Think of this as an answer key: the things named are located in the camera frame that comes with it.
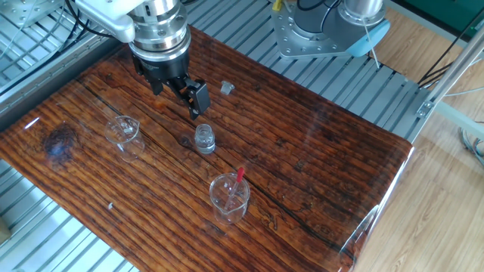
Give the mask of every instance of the wood grain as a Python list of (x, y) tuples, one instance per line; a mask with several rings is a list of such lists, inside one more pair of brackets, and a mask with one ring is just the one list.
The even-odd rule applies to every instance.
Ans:
[[(195, 29), (192, 36), (190, 73), (207, 81), (212, 99), (204, 116), (190, 120), (170, 91), (154, 97), (124, 47), (1, 134), (0, 157), (141, 270), (339, 270), (340, 250), (411, 145)], [(236, 90), (221, 94), (222, 80)], [(130, 164), (104, 138), (118, 115), (139, 120), (146, 142)], [(216, 135), (208, 156), (193, 143), (201, 123)], [(240, 166), (250, 206), (224, 226), (209, 184)]]

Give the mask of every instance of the small glass beaker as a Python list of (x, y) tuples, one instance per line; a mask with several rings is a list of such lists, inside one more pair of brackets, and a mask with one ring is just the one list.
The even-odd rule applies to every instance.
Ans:
[(237, 174), (223, 174), (218, 176), (210, 185), (210, 200), (213, 213), (218, 222), (233, 224), (239, 222), (247, 211), (250, 188), (246, 180), (237, 183)]
[(197, 126), (195, 131), (195, 145), (202, 154), (210, 154), (215, 149), (215, 135), (207, 124)]
[(118, 154), (126, 162), (134, 161), (143, 153), (144, 141), (139, 125), (139, 121), (132, 117), (117, 116), (104, 129), (106, 139), (117, 146)]

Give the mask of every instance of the white cable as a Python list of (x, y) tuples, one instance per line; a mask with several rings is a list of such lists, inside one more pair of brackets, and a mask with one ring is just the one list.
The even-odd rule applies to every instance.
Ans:
[(22, 26), (20, 26), (20, 28), (18, 29), (18, 31), (15, 33), (14, 37), (12, 38), (12, 40), (10, 40), (10, 42), (8, 43), (7, 47), (5, 48), (5, 50), (3, 50), (2, 54), (0, 55), (0, 60), (3, 58), (3, 56), (5, 56), (5, 53), (7, 53), (8, 50), (10, 50), (10, 47), (11, 45), (14, 43), (14, 40), (15, 38), (17, 37), (18, 33), (22, 32), (22, 29), (23, 29), (23, 26), (25, 26), (25, 24), (29, 21), (30, 19), (30, 15), (32, 14), (32, 11), (34, 9), (34, 7), (36, 6), (37, 4), (37, 1), (36, 0), (35, 2), (33, 2), (33, 5), (32, 5), (32, 8), (30, 9), (29, 11), (29, 14), (27, 15), (26, 19), (25, 19), (25, 23), (23, 23)]
[(287, 0), (283, 0), (283, 2), (284, 2), (284, 6), (286, 6), (287, 11), (289, 11), (289, 13), (293, 12), (293, 11), (290, 9), (289, 4), (287, 3)]
[(469, 94), (471, 92), (481, 91), (481, 90), (484, 90), (484, 87), (475, 88), (475, 89), (472, 89), (472, 90), (469, 90), (469, 91), (461, 91), (460, 93), (455, 93), (455, 94), (446, 94), (446, 95), (444, 95), (444, 97), (457, 96), (457, 95), (461, 95), (461, 94)]
[(375, 62), (377, 63), (377, 69), (380, 68), (380, 64), (378, 63), (377, 53), (375, 52), (375, 47), (373, 46), (373, 42), (370, 38), (370, 33), (368, 32), (368, 28), (366, 27), (365, 19), (362, 17), (361, 21), (363, 22), (363, 26), (365, 26), (366, 36), (368, 37), (368, 41), (370, 42), (371, 51), (373, 52), (373, 56), (375, 57)]

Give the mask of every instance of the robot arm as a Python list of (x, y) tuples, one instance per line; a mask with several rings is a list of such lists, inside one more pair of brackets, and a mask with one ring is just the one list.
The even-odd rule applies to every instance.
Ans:
[(135, 23), (127, 14), (144, 0), (77, 0), (77, 7), (120, 42), (135, 40)]
[(191, 41), (187, 11), (179, 0), (76, 0), (78, 8), (114, 38), (129, 43), (136, 72), (158, 95), (169, 87), (192, 119), (210, 105), (206, 83), (188, 75)]

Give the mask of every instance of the wooden tabletop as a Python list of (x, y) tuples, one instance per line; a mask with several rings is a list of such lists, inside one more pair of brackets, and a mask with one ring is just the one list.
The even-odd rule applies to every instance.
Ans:
[[(192, 29), (190, 74), (212, 105), (195, 121), (170, 90), (155, 97), (124, 46), (0, 134), (5, 159), (143, 271), (338, 271), (412, 146)], [(221, 81), (236, 87), (221, 94)], [(118, 115), (146, 148), (127, 163), (104, 136)], [(194, 146), (212, 126), (216, 149)], [(243, 166), (242, 221), (213, 217), (211, 181)]]

